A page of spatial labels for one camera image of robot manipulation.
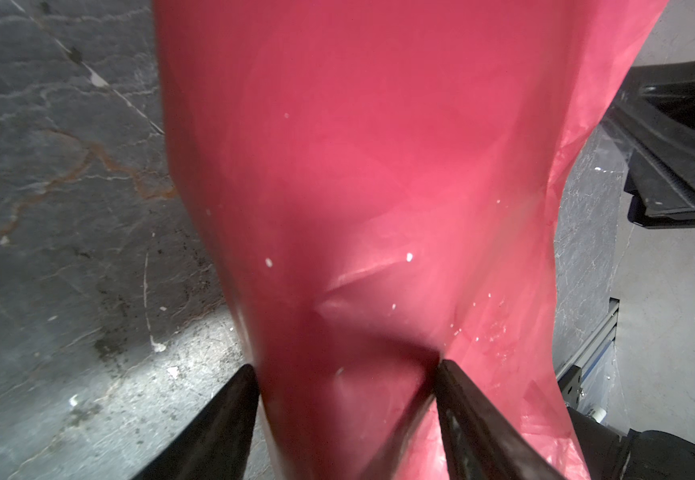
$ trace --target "concrete floor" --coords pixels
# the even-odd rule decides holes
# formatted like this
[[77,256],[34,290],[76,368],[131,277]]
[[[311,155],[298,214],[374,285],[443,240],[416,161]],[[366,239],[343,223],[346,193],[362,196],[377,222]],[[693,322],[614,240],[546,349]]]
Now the concrete floor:
[[[695,2],[671,0],[637,64],[695,60]],[[619,209],[611,295],[620,299],[607,423],[695,443],[695,229],[646,230]]]
[[153,51],[147,0],[0,0],[0,480],[130,478],[243,363]]

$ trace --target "rust stain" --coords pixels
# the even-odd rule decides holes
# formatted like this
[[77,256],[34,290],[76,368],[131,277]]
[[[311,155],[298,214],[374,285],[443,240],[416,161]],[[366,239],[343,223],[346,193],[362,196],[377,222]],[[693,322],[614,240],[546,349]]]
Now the rust stain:
[[132,181],[134,182],[134,190],[137,192],[137,195],[139,195],[143,200],[151,200],[153,198],[162,198],[168,200],[177,196],[177,189],[173,185],[165,190],[151,190],[148,187],[146,187],[145,182],[142,179],[142,172],[131,167],[125,167],[122,164],[113,160],[110,157],[110,155],[105,151],[105,148],[102,144],[96,142],[86,142],[73,135],[72,133],[66,132],[64,130],[47,129],[46,132],[65,137],[82,144],[84,148],[87,148],[90,152],[94,154],[95,157],[97,157],[100,160],[100,162],[102,162],[103,167],[105,167],[105,169],[109,172],[120,172],[129,175]]
[[84,157],[83,161],[81,161],[77,166],[75,166],[65,175],[49,180],[49,183],[46,184],[43,192],[41,192],[40,194],[34,194],[25,197],[15,206],[13,206],[11,214],[12,220],[8,224],[0,228],[0,237],[8,235],[14,231],[17,224],[20,222],[20,216],[28,206],[35,205],[41,202],[49,193],[51,193],[52,190],[59,187],[60,185],[66,184],[67,182],[71,182],[73,180],[77,180],[78,177],[84,171],[86,171],[86,169],[88,169],[92,165],[92,163],[94,163],[95,159],[99,160],[100,163],[102,163],[103,167],[109,172],[120,172],[129,175],[134,184],[135,192],[143,200],[152,200],[154,198],[168,200],[177,196],[177,189],[173,185],[167,189],[148,188],[145,185],[145,181],[142,179],[141,172],[131,167],[125,167],[124,165],[119,164],[118,162],[113,160],[110,157],[110,155],[108,155],[108,153],[105,151],[102,144],[98,144],[96,142],[85,142],[77,136],[63,130],[47,129],[45,130],[45,132],[54,135],[59,135],[68,140],[72,140],[83,145],[84,148],[87,150],[86,156]]
[[134,190],[137,192],[137,195],[139,195],[143,200],[151,200],[153,198],[170,199],[177,196],[177,189],[173,185],[171,186],[171,188],[166,190],[149,190],[144,185],[145,182],[142,181],[142,174],[139,171],[131,167],[124,167],[122,164],[119,164],[118,162],[114,161],[110,157],[110,155],[108,155],[108,153],[105,151],[102,145],[92,143],[89,144],[88,148],[90,152],[92,152],[97,158],[100,159],[100,161],[103,163],[103,166],[109,172],[120,172],[129,175],[132,178],[132,181],[134,182]]
[[57,178],[53,178],[44,187],[44,191],[40,194],[29,195],[23,198],[15,206],[12,206],[11,221],[0,228],[0,236],[8,235],[16,228],[17,224],[20,222],[20,215],[22,212],[31,205],[35,205],[42,201],[52,190],[59,187],[62,184],[73,181],[78,178],[89,166],[92,164],[93,155],[91,152],[86,154],[84,160],[81,161],[77,166],[75,166],[71,171]]

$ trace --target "plastic bag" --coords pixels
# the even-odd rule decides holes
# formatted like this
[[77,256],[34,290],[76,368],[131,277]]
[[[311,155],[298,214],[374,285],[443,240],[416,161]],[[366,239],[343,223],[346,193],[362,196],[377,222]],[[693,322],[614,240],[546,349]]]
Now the plastic bag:
[[170,171],[279,477],[446,478],[445,356],[588,478],[551,362],[553,236],[664,4],[155,1]]

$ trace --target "white debris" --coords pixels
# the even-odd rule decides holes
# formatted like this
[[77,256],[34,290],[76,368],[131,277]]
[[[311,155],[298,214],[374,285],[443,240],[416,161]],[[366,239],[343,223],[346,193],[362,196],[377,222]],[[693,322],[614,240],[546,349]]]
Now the white debris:
[[153,335],[150,336],[150,346],[153,347],[153,352],[156,353],[161,353],[166,350],[166,345],[153,340]]
[[17,7],[17,8],[20,10],[20,12],[25,13],[25,9],[22,8],[22,7],[20,6],[20,4],[18,4],[18,3],[15,2],[14,0],[11,0],[11,2],[12,2],[12,5],[14,5],[15,7]]
[[89,82],[92,82],[92,85],[97,88],[105,88],[110,86],[110,84],[106,82],[104,78],[100,77],[97,72],[94,71],[92,71],[92,76],[89,77]]

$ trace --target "red plastic bag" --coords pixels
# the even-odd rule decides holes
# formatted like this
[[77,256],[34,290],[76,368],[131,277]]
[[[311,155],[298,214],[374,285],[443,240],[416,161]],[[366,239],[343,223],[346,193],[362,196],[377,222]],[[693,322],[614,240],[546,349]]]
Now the red plastic bag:
[[588,478],[555,384],[569,169],[665,0],[155,1],[170,171],[285,478],[446,478],[453,359]]

